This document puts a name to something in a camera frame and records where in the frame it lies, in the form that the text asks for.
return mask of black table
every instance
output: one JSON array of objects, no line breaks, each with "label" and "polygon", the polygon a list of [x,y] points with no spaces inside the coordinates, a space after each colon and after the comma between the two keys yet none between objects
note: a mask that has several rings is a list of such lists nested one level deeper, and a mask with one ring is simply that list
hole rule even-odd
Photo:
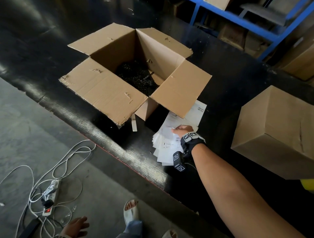
[{"label": "black table", "polygon": [[0,3],[0,77],[90,138],[200,216],[231,235],[218,217],[196,171],[178,173],[152,155],[152,135],[168,111],[159,106],[146,121],[137,118],[120,130],[58,79],[86,59],[67,44],[112,22],[133,28],[155,27],[193,50],[189,61],[213,75],[200,95],[207,104],[199,133],[211,150],[238,169],[268,204],[307,237],[312,237],[313,195],[300,181],[285,181],[230,149],[245,103],[276,87],[314,104],[314,89],[142,1],[72,0]]}]

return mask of person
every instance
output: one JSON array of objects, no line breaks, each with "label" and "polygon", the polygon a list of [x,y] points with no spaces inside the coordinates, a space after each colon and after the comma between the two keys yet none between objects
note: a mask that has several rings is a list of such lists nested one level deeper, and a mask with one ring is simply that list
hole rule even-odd
[{"label": "person", "polygon": [[[191,126],[172,129],[180,138],[193,132]],[[304,238],[304,236],[279,216],[259,195],[245,177],[234,167],[213,153],[205,144],[192,148],[192,157],[202,183],[219,216],[236,238]],[[131,200],[124,208],[127,225],[117,238],[141,238],[143,224],[139,221],[137,202]],[[70,222],[61,235],[77,238],[88,227],[86,218]],[[167,231],[163,238],[176,238],[175,231]]]}]

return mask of jeans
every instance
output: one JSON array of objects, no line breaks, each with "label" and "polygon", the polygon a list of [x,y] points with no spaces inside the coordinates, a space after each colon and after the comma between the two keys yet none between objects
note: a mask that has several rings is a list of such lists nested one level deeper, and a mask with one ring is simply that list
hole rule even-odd
[{"label": "jeans", "polygon": [[142,238],[143,222],[130,221],[127,224],[124,232],[117,236],[117,238]]}]

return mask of metal rack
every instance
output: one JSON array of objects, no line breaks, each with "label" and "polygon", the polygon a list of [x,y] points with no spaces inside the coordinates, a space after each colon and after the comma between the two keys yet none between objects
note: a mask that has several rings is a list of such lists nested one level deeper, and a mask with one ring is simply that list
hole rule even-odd
[{"label": "metal rack", "polygon": [[[295,20],[290,23],[288,26],[280,27],[277,26],[275,29],[278,30],[278,28],[281,28],[281,32],[279,34],[275,33],[274,31],[268,31],[246,19],[244,19],[244,15],[247,12],[247,10],[243,10],[243,12],[238,16],[234,13],[231,13],[229,11],[221,10],[213,5],[211,5],[208,2],[205,2],[203,0],[190,0],[194,3],[196,3],[190,24],[193,25],[197,12],[200,7],[204,7],[207,10],[210,10],[211,12],[214,12],[252,32],[254,32],[257,35],[260,35],[264,37],[265,39],[271,41],[271,45],[261,54],[261,56],[258,58],[258,60],[262,61],[268,54],[270,54],[280,42],[282,42],[313,10],[314,10],[314,2],[310,3],[303,12],[301,12]],[[287,23],[289,20],[291,20],[308,2],[308,0],[300,0],[294,8],[285,16],[285,22]],[[205,15],[201,20],[201,24],[203,24],[205,21]]]}]

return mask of power strip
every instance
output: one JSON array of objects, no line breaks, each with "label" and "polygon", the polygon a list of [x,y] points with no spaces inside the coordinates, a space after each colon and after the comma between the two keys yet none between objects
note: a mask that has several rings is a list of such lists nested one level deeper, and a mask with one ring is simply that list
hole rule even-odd
[{"label": "power strip", "polygon": [[[60,188],[60,184],[61,184],[61,179],[57,179],[57,180],[51,182],[51,185],[49,186],[49,188],[47,188],[47,190],[43,194],[46,201],[52,200],[53,203],[55,204],[55,201],[56,201],[57,195],[58,195],[58,191]],[[47,208],[47,209],[44,208],[42,215],[43,216],[50,216],[52,213],[52,209],[53,209],[53,206],[50,208]]]}]

